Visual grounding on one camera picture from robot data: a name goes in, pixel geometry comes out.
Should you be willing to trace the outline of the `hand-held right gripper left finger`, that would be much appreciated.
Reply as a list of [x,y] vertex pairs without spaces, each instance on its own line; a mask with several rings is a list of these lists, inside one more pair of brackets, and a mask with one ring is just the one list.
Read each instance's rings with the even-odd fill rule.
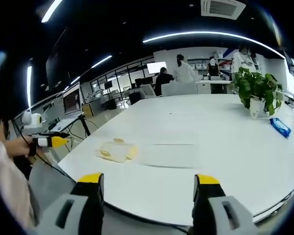
[[37,235],[100,235],[104,217],[104,174],[81,177],[42,214]]

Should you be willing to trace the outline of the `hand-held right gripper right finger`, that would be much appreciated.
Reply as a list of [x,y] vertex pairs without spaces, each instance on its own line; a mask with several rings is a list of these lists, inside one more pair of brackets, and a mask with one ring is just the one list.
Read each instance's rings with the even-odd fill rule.
[[247,208],[235,197],[226,196],[219,181],[208,175],[195,175],[192,218],[195,235],[259,233]]

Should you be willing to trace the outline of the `person's left hand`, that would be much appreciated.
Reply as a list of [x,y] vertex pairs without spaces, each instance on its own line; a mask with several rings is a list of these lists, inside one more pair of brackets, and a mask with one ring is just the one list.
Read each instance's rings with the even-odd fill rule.
[[30,143],[32,143],[32,137],[30,136],[23,136],[14,140],[5,140],[3,142],[7,155],[10,158],[28,155],[30,152]]

